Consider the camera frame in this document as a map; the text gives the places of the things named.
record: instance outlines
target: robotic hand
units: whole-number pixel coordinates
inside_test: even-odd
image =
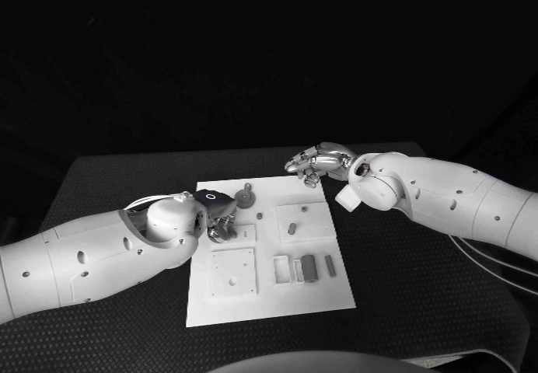
[[[319,177],[348,181],[336,201],[349,212],[365,202],[404,212],[437,232],[488,242],[538,261],[538,194],[453,162],[398,152],[356,155],[323,142],[286,163],[316,187]]]
[[[237,200],[212,190],[149,197],[0,247],[0,324],[107,298],[179,267],[205,230],[217,243],[234,237],[235,211]]]

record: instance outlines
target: black cloth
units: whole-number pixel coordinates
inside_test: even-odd
[[[310,146],[82,157],[42,231],[142,197],[194,193],[198,181],[286,176],[284,163]],[[424,155],[410,142],[349,148]],[[186,328],[188,262],[104,300],[2,325],[0,371],[202,372],[296,350],[395,359],[488,350],[519,369],[530,327],[506,285],[446,235],[400,211],[359,205],[349,213],[335,202],[345,184],[322,183],[356,309]]]

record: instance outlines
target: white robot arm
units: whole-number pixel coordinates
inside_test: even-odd
[[[322,143],[299,153],[286,170],[315,187],[329,174],[349,181],[336,201],[403,211],[437,232],[488,242],[538,261],[538,195],[462,164],[390,153],[356,155]]]
[[[206,229],[228,241],[234,198],[211,190],[163,197],[142,211],[87,216],[0,247],[0,324],[107,298],[179,267]]]

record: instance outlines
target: white paper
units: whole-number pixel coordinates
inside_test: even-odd
[[[253,184],[256,203],[251,208],[238,209],[234,226],[250,225],[248,228],[241,229],[241,232],[248,231],[250,235],[253,235],[254,226],[256,243],[253,244],[251,237],[238,241],[231,240],[222,245],[211,242],[205,234],[199,238],[199,248],[191,263],[188,327],[355,308],[322,184],[319,183],[318,188],[310,189],[297,176],[281,176],[201,182],[196,190],[217,190],[234,197],[235,193],[244,189],[245,183]],[[283,232],[281,224],[289,224],[289,222],[283,222],[281,214],[279,221],[277,207],[284,205],[300,205],[279,209],[287,212],[296,211],[296,219],[300,219],[297,236],[292,241],[284,235],[287,229]],[[307,207],[303,215],[299,214],[302,207]],[[263,214],[261,220],[257,219],[258,213]],[[309,221],[312,225],[323,229],[313,230],[312,226],[307,226]],[[215,298],[211,293],[212,252],[251,248],[254,248],[258,294]],[[274,257],[281,255],[289,256],[292,270],[294,270],[293,260],[300,259],[303,255],[315,255],[319,273],[319,280],[315,283],[297,284],[292,276],[290,285],[274,284]],[[333,258],[336,277],[329,276],[326,255]]]

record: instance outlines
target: hole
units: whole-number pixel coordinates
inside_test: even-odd
[[[78,252],[77,259],[81,264],[85,264],[88,262],[88,255],[84,251]]]
[[[123,237],[123,246],[126,246],[126,249],[127,250],[131,250],[133,249],[133,243],[131,243],[131,240],[127,238],[127,237]]]

